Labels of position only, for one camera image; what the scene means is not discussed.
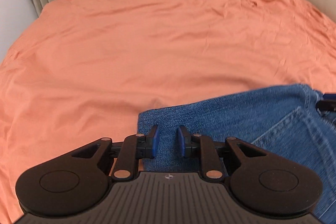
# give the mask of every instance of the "bedsheet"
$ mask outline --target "bedsheet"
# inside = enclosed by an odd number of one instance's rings
[[[306,0],[55,0],[0,65],[0,223],[24,170],[140,112],[293,83],[336,92],[336,24]]]

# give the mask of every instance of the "jeans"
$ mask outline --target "jeans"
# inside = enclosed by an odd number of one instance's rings
[[[193,104],[154,109],[139,115],[138,132],[160,126],[157,157],[144,160],[147,171],[198,170],[198,160],[180,156],[176,129],[225,141],[228,136],[252,143],[318,173],[323,193],[314,214],[336,223],[336,114],[321,113],[321,92],[307,85],[272,86]]]

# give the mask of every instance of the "wrinkled fabric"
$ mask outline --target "wrinkled fabric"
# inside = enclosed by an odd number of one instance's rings
[[[55,0],[0,65],[0,223],[26,169],[140,112],[270,85],[336,91],[336,24],[305,0]]]
[[[336,113],[315,109],[322,98],[321,92],[306,85],[273,86],[143,112],[139,132],[147,134],[155,124],[160,127],[157,157],[144,160],[144,170],[199,170],[197,159],[181,156],[176,132],[179,125],[214,141],[224,142],[234,136],[314,170],[323,182],[314,214],[325,224],[334,224]]]

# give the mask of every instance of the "blue jeans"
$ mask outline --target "blue jeans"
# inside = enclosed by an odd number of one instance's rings
[[[336,114],[318,112],[315,104],[320,99],[322,93],[307,85],[273,86],[143,112],[138,132],[146,134],[154,124],[161,131],[157,157],[144,160],[144,169],[198,170],[198,160],[180,156],[176,129],[181,124],[214,141],[235,136],[317,172],[323,193],[314,214],[335,224]]]

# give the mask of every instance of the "folded denim pants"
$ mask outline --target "folded denim pants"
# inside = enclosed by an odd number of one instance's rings
[[[336,113],[315,109],[322,98],[321,92],[297,84],[143,112],[138,132],[147,134],[155,124],[160,127],[157,157],[144,160],[144,169],[198,170],[197,159],[180,155],[179,125],[214,141],[234,136],[313,169],[323,182],[314,214],[326,224],[336,223]]]

